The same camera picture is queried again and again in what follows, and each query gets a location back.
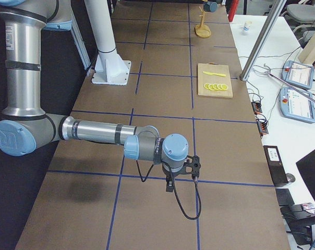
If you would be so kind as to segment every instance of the chair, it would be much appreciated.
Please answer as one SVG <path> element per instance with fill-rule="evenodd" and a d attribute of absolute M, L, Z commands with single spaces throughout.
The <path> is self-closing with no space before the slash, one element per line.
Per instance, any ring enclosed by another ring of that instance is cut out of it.
<path fill-rule="evenodd" d="M 298 4 L 289 4 L 286 11 L 281 16 L 288 15 L 300 25 L 297 26 L 293 33 L 301 28 L 315 28 L 315 5 L 307 5 L 309 0 L 301 0 Z"/>
<path fill-rule="evenodd" d="M 284 13 L 284 12 L 286 12 L 286 6 L 287 6 L 287 5 L 290 5 L 290 4 L 298 4 L 299 2 L 300 2 L 300 0 L 286 0 L 286 3 L 284 4 L 284 7 L 283 7 L 283 9 L 282 9 L 281 14 Z M 269 14 L 269 11 L 264 12 L 263 15 L 266 16 L 267 14 Z"/>

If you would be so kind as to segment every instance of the silver arm segment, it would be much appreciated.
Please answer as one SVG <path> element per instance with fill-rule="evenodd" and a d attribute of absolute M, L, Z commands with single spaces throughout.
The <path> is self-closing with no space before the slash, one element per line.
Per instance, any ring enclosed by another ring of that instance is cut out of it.
<path fill-rule="evenodd" d="M 106 0 L 85 4 L 99 50 L 94 78 L 126 84 L 130 62 L 117 54 Z M 175 176 L 188 174 L 184 169 L 189 145 L 180 134 L 164 139 L 153 126 L 77 120 L 46 114 L 41 108 L 41 30 L 70 30 L 70 0 L 0 0 L 0 16 L 6 22 L 8 81 L 8 106 L 0 121 L 3 152 L 21 156 L 54 141 L 86 140 L 123 145 L 127 158 L 163 163 L 165 173 L 171 169 Z"/>

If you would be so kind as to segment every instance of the grid line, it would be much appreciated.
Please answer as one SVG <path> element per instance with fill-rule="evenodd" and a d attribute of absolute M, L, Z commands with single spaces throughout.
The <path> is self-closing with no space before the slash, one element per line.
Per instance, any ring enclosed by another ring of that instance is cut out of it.
<path fill-rule="evenodd" d="M 153 74 L 153 73 L 130 73 L 130 74 L 144 74 L 146 76 L 161 76 L 161 77 L 191 77 L 191 76 L 181 76 L 178 74 Z"/>
<path fill-rule="evenodd" d="M 131 44 L 145 44 L 142 42 L 124 42 L 124 41 L 119 41 L 119 42 L 115 42 L 115 43 L 131 43 Z M 149 45 L 169 45 L 169 46 L 188 46 L 187 44 L 177 44 L 177 43 L 146 43 Z"/>
<path fill-rule="evenodd" d="M 236 122 L 236 123 L 250 123 L 250 124 L 256 124 L 255 121 L 224 120 L 224 119 L 213 119 L 213 118 L 177 117 L 177 116 L 155 116 L 155 115 L 126 114 L 126 113 L 101 112 L 101 111 L 86 111 L 86 110 L 72 110 L 72 112 L 90 113 L 90 114 L 101 114 L 101 115 L 121 115 L 121 116 L 135 116 L 135 117 L 153 117 L 153 118 L 185 119 L 185 120 L 196 120 L 196 121 L 220 121 L 220 122 Z"/>
<path fill-rule="evenodd" d="M 137 20 L 137 21 L 156 21 L 156 22 L 190 22 L 200 23 L 200 21 L 177 21 L 177 20 L 156 20 L 156 19 L 140 19 L 140 18 L 112 18 L 114 20 Z M 229 22 L 205 22 L 205 23 L 216 23 L 216 24 L 229 24 Z"/>
<path fill-rule="evenodd" d="M 145 37 L 145 44 L 143 45 L 143 49 L 146 49 L 146 42 L 147 42 L 147 36 L 148 36 L 148 29 L 149 29 L 149 24 L 151 22 L 151 16 L 152 16 L 152 11 L 153 11 L 153 4 L 151 5 L 151 12 L 149 13 L 149 19 L 148 19 L 148 24 L 147 24 L 147 29 L 146 29 L 146 37 Z"/>
<path fill-rule="evenodd" d="M 141 68 L 142 68 L 142 61 L 140 62 L 140 68 L 139 68 L 139 74 L 138 74 L 138 80 L 137 80 L 137 86 L 136 86 L 136 91 L 135 94 L 138 94 L 138 88 L 139 88 L 139 81 L 140 81 L 140 76 L 141 76 Z"/>
<path fill-rule="evenodd" d="M 129 125 L 132 124 L 133 113 L 134 113 L 134 108 L 132 108 L 132 111 L 131 111 L 131 117 L 130 117 Z M 110 247 L 110 241 L 111 241 L 111 235 L 112 235 L 112 228 L 113 228 L 113 225 L 114 225 L 114 220 L 115 220 L 115 215 L 116 215 L 116 209 L 117 209 L 117 202 L 118 202 L 120 184 L 121 184 L 121 182 L 122 182 L 122 175 L 123 175 L 123 169 L 124 169 L 124 160 L 125 160 L 125 156 L 123 156 L 122 167 L 120 168 L 119 179 L 118 179 L 118 185 L 117 185 L 117 192 L 116 192 L 116 197 L 115 197 L 114 208 L 113 208 L 113 211 L 112 211 L 112 217 L 111 217 L 111 223 L 110 223 L 109 234 L 108 234 L 108 238 L 107 238 L 106 250 L 108 250 L 109 247 Z"/>
<path fill-rule="evenodd" d="M 189 27 L 189 52 L 190 52 L 190 76 L 191 76 L 191 108 L 195 107 L 193 97 L 193 80 L 192 80 L 192 55 L 191 55 L 191 25 L 190 25 L 190 6 L 188 4 L 188 27 Z"/>
<path fill-rule="evenodd" d="M 99 173 L 99 172 L 84 172 L 84 171 L 71 171 L 71 170 L 48 170 L 51 173 L 71 173 L 71 174 L 85 174 L 90 176 L 113 176 L 113 177 L 120 177 L 119 174 L 115 173 Z M 122 178 L 135 178 L 140 179 L 140 176 L 130 175 L 130 174 L 122 174 Z M 154 177 L 148 176 L 147 179 L 151 180 L 162 180 L 165 181 L 165 177 Z M 180 182 L 193 182 L 190 179 L 181 179 L 175 178 L 175 181 Z M 198 180 L 198 183 L 208 183 L 208 184 L 222 184 L 222 185 L 237 185 L 237 186 L 255 186 L 255 187 L 262 187 L 262 188 L 274 188 L 274 185 L 271 184 L 258 184 L 258 183 L 246 183 L 246 182 L 228 182 L 228 181 L 209 181 L 209 180 Z"/>

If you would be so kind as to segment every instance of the white mounting base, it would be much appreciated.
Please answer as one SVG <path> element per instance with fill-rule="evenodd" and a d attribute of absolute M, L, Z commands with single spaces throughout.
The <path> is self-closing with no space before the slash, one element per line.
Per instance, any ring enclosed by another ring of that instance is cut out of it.
<path fill-rule="evenodd" d="M 120 70 L 118 69 L 117 65 L 109 65 L 108 61 L 105 60 L 106 70 L 104 70 L 101 58 L 98 56 L 95 66 L 95 74 L 92 78 L 92 83 L 126 85 L 129 78 L 131 61 L 125 61 L 119 57 L 118 62 L 121 64 Z"/>

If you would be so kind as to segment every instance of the lemon slice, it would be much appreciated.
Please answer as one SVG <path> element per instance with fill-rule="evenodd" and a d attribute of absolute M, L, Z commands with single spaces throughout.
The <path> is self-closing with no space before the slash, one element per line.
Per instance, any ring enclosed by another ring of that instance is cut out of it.
<path fill-rule="evenodd" d="M 209 83 L 205 83 L 205 84 L 204 84 L 204 88 L 207 89 L 207 90 L 210 90 L 210 89 L 209 89 L 209 85 L 210 85 Z"/>
<path fill-rule="evenodd" d="M 221 84 L 220 88 L 225 91 L 228 90 L 228 86 L 226 84 Z"/>
<path fill-rule="evenodd" d="M 216 90 L 216 89 L 214 89 L 213 84 L 209 84 L 209 90 L 213 90 L 213 91 Z"/>
<path fill-rule="evenodd" d="M 212 84 L 212 87 L 214 88 L 214 90 L 219 90 L 218 84 L 216 84 L 216 83 Z"/>

